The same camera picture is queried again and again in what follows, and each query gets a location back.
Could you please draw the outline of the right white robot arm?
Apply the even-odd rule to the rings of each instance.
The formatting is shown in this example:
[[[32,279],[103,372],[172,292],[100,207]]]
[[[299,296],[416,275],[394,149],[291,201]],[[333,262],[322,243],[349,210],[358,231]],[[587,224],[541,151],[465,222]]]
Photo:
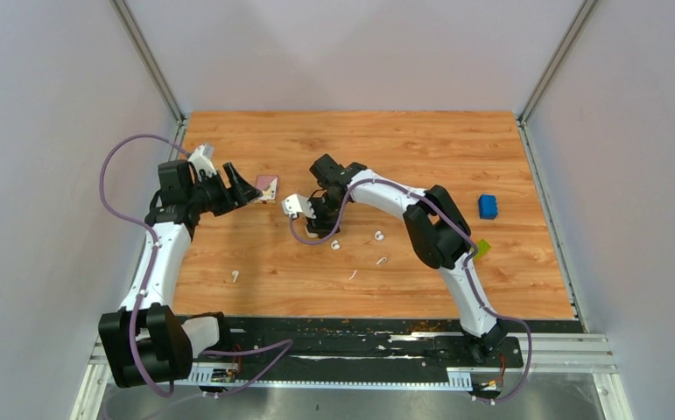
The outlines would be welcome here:
[[[309,171],[322,194],[298,196],[296,206],[284,207],[290,221],[306,217],[306,243],[321,244],[336,235],[349,203],[368,205],[399,218],[415,255],[441,275],[459,310],[461,330],[468,337],[468,358],[484,366],[499,356],[507,332],[475,270],[473,258],[478,248],[471,241],[471,229],[445,187],[409,187],[363,164],[338,164],[328,154],[319,157]]]

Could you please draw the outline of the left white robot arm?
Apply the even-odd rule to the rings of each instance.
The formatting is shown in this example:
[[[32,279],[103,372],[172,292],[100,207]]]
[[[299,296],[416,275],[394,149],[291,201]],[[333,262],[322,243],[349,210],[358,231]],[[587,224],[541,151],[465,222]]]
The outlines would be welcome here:
[[[103,314],[98,323],[120,388],[182,380],[202,352],[212,361],[225,361],[234,350],[222,312],[181,320],[172,310],[173,294],[200,217],[227,214],[261,193],[230,162],[221,172],[206,174],[186,160],[174,160],[158,166],[158,180],[142,222],[142,270],[119,309]]]

